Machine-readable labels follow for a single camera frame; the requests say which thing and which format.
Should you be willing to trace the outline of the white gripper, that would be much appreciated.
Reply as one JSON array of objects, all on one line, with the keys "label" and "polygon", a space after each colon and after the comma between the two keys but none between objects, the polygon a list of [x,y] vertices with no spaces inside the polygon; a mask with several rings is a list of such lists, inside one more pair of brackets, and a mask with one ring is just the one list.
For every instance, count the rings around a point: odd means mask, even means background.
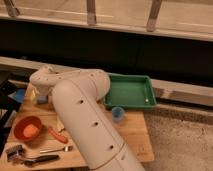
[{"label": "white gripper", "polygon": [[34,101],[36,96],[39,97],[39,96],[48,96],[50,93],[50,88],[49,87],[35,87],[34,89],[33,88],[30,88],[27,93],[26,93],[26,98],[30,101]]}]

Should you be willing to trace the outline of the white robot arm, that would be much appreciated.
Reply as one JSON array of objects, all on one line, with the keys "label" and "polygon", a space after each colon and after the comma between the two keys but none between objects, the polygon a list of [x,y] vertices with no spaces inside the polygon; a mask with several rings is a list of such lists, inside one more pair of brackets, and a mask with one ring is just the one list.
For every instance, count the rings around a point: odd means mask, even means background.
[{"label": "white robot arm", "polygon": [[145,171],[97,101],[110,89],[101,69],[57,73],[48,65],[30,76],[40,95],[51,95],[56,113],[91,171]]}]

